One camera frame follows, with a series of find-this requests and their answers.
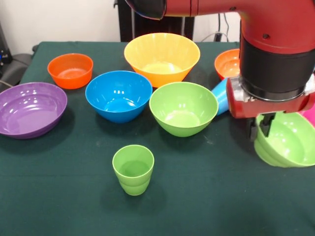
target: purple bowl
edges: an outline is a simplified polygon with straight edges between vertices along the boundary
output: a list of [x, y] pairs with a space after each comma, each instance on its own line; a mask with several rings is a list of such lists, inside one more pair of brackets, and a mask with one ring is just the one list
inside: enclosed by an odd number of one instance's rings
[[0, 134], [15, 139], [41, 136], [56, 126], [67, 106], [56, 85], [34, 82], [0, 93]]

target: green bowl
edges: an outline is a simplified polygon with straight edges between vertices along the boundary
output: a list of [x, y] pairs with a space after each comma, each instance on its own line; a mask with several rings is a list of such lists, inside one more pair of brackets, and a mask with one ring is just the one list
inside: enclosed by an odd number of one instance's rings
[[[263, 116], [257, 117], [257, 124]], [[272, 166], [308, 167], [315, 165], [315, 129], [298, 113], [277, 113], [269, 137], [261, 129], [254, 142], [258, 156]]]
[[149, 106], [159, 125], [177, 137], [200, 132], [219, 109], [210, 90], [190, 82], [174, 82], [159, 87], [152, 94]]

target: white wall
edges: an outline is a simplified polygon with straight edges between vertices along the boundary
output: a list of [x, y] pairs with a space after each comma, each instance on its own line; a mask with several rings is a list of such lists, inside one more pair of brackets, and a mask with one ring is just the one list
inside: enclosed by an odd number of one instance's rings
[[[228, 13], [227, 18], [229, 39], [238, 41], [239, 16]], [[41, 41], [120, 41], [113, 0], [0, 0], [0, 22], [12, 54], [31, 53]], [[198, 16], [193, 40], [217, 30], [217, 15]], [[226, 32], [223, 17], [221, 30]]]

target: cable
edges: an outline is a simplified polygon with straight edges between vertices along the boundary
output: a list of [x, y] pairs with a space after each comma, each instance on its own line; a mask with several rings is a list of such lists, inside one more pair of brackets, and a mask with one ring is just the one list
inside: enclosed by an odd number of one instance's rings
[[226, 35], [228, 35], [228, 30], [230, 29], [230, 25], [229, 25], [228, 22], [227, 22], [226, 14], [225, 14], [225, 13], [223, 13], [223, 16], [224, 16], [224, 21], [225, 21], [225, 23], [226, 23], [226, 25], [227, 25]]
[[2, 81], [2, 80], [0, 80], [0, 84], [4, 84], [4, 85], [7, 85], [8, 87], [13, 87], [13, 85], [11, 85], [11, 84], [8, 84], [7, 82], [5, 82], [5, 81]]
[[218, 25], [219, 25], [218, 32], [220, 32], [221, 31], [221, 14], [220, 13], [218, 14]]
[[223, 33], [223, 32], [214, 32], [214, 33], [211, 33], [211, 34], [209, 34], [207, 37], [205, 37], [204, 39], [202, 39], [201, 42], [204, 42], [207, 38], [209, 38], [209, 37], [212, 36], [212, 35], [215, 35], [216, 33], [221, 33], [221, 34], [223, 34], [223, 35], [226, 37], [227, 42], [229, 42], [229, 39], [228, 39], [228, 37], [227, 37], [227, 34], [226, 34], [226, 33]]

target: black chair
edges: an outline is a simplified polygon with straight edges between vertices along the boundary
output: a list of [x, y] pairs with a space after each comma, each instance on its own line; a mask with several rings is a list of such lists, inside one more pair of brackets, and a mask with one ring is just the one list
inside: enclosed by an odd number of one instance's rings
[[0, 92], [18, 85], [31, 61], [30, 54], [11, 55], [0, 24]]

